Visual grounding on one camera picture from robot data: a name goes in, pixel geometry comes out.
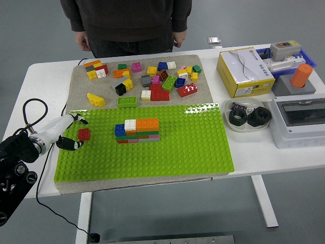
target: green baseplate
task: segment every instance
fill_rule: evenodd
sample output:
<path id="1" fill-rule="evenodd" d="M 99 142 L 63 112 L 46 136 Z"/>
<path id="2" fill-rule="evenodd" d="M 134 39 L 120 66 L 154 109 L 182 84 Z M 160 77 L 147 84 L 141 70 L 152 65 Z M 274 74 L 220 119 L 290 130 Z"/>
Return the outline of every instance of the green baseplate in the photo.
<path id="1" fill-rule="evenodd" d="M 74 122 L 64 136 L 91 139 L 76 151 L 60 150 L 55 182 L 229 173 L 234 165 L 218 104 L 79 110 L 88 122 Z M 159 118 L 159 142 L 118 144 L 116 124 Z"/>

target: metal floor plate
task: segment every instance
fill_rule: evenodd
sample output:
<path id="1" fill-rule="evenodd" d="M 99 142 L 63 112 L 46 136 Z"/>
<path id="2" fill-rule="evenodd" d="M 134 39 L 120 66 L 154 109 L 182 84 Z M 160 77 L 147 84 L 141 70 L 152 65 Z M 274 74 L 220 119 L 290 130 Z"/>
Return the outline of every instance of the metal floor plate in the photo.
<path id="1" fill-rule="evenodd" d="M 164 240 L 141 240 L 141 241 L 124 241 L 109 242 L 115 244 L 235 244 L 233 235 L 209 236 L 182 239 L 164 239 Z"/>

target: person's hand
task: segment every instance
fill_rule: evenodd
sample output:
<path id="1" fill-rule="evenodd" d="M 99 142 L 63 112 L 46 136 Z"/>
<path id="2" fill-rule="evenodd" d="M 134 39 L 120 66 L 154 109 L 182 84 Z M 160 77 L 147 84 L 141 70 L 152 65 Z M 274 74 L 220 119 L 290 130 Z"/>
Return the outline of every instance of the person's hand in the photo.
<path id="1" fill-rule="evenodd" d="M 86 32 L 76 32 L 76 43 L 83 51 L 91 51 L 90 45 L 88 43 L 88 35 Z"/>
<path id="2" fill-rule="evenodd" d="M 174 46 L 181 47 L 183 41 L 186 38 L 186 31 L 184 32 L 173 32 Z"/>

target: cardboard box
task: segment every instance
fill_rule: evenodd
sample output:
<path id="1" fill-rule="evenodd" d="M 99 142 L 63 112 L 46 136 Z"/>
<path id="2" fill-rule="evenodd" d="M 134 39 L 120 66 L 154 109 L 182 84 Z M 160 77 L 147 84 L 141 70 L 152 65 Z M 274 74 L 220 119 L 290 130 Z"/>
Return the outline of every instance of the cardboard box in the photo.
<path id="1" fill-rule="evenodd" d="M 252 47 L 221 52 L 217 70 L 231 98 L 267 94 L 275 81 Z"/>

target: orange cylinder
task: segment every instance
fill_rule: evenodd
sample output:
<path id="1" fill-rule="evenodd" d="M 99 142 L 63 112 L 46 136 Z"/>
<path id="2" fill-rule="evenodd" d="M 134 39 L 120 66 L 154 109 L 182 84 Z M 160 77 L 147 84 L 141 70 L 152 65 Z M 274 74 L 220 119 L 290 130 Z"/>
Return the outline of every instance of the orange cylinder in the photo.
<path id="1" fill-rule="evenodd" d="M 306 84 L 311 72 L 313 72 L 313 67 L 308 64 L 301 64 L 298 66 L 293 77 L 291 78 L 291 85 L 296 88 L 303 88 Z"/>

